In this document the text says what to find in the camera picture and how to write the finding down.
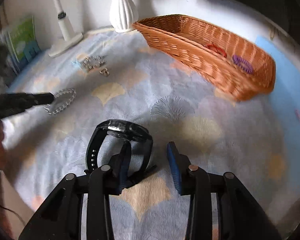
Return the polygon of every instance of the white vase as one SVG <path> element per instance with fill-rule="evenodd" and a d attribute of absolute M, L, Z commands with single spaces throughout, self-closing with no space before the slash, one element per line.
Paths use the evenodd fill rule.
<path fill-rule="evenodd" d="M 138 20 L 138 10 L 132 0 L 112 0 L 110 22 L 118 33 L 132 31 L 132 24 Z"/>

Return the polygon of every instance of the blue gripper pad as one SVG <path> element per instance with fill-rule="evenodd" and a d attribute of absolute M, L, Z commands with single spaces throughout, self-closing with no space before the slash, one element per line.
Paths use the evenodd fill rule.
<path fill-rule="evenodd" d="M 126 181 L 128 177 L 128 169 L 131 161 L 131 144 L 130 142 L 125 142 L 122 146 L 122 150 L 126 151 L 126 154 L 123 156 L 123 160 L 121 163 L 121 168 L 119 171 L 119 187 L 120 190 L 123 190 L 126 187 Z"/>
<path fill-rule="evenodd" d="M 174 187 L 176 188 L 178 193 L 181 195 L 181 193 L 182 193 L 181 173 L 180 173 L 180 170 L 179 170 L 177 162 L 176 162 L 176 157 L 171 148 L 171 143 L 168 143 L 168 145 L 167 145 L 167 156 L 168 156 L 171 175 L 173 178 Z"/>

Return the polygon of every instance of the hair tie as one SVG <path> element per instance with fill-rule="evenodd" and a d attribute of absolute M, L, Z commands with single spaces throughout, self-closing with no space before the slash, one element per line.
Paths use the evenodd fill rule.
<path fill-rule="evenodd" d="M 233 60 L 234 64 L 236 64 L 237 66 L 239 66 L 240 68 L 242 68 L 248 74 L 252 74 L 253 73 L 252 65 L 247 60 L 245 60 L 244 58 L 239 57 L 238 55 L 233 55 L 232 56 L 232 60 Z"/>
<path fill-rule="evenodd" d="M 213 44 L 205 45 L 205 47 L 206 47 L 207 49 L 215 48 L 215 49 L 217 50 L 217 51 L 215 51 L 215 52 L 217 52 L 218 54 L 224 56 L 225 58 L 227 57 L 227 53 L 226 53 L 223 49 L 221 49 L 221 48 L 219 48 L 219 47 L 217 47 L 217 46 L 215 46 L 215 45 L 213 45 Z"/>

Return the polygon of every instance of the patterned bed sheet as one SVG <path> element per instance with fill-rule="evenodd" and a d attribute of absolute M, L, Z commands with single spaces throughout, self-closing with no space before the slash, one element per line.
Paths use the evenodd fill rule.
<path fill-rule="evenodd" d="M 105 56 L 110 75 L 86 73 L 73 65 L 82 53 Z M 55 59 L 44 52 L 13 85 L 14 92 L 56 93 L 64 88 L 75 88 L 77 97 L 60 114 L 51 116 L 36 107 L 4 122 L 10 158 L 5 172 L 34 210 L 67 173 L 84 174 L 96 125 L 117 118 L 148 128 L 154 138 L 151 163 L 159 171 L 110 197 L 115 239 L 184 239 L 189 197 L 179 196 L 173 186 L 166 159 L 169 141 L 207 172 L 236 174 L 282 235 L 300 221 L 300 188 L 294 191 L 287 183 L 283 132 L 268 95 L 227 101 L 199 74 L 149 48 L 136 31 L 90 36 Z M 98 164 L 107 163 L 119 148 L 117 141 L 106 141 Z M 136 167 L 140 161 L 133 156 Z M 288 188 L 296 193 L 284 195 Z M 212 206 L 217 239 L 215 196 Z M 291 207 L 294 213 L 287 219 Z M 82 239 L 85 215 L 83 208 Z"/>

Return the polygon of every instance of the white desk lamp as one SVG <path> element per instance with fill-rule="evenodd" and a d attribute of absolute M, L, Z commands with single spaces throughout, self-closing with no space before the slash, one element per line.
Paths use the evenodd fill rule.
<path fill-rule="evenodd" d="M 50 57 L 57 57 L 63 52 L 65 52 L 70 47 L 76 45 L 83 39 L 82 33 L 74 33 L 73 27 L 66 13 L 62 9 L 60 0 L 53 0 L 58 13 L 58 23 L 63 35 L 63 39 L 57 41 L 53 44 L 50 51 Z"/>

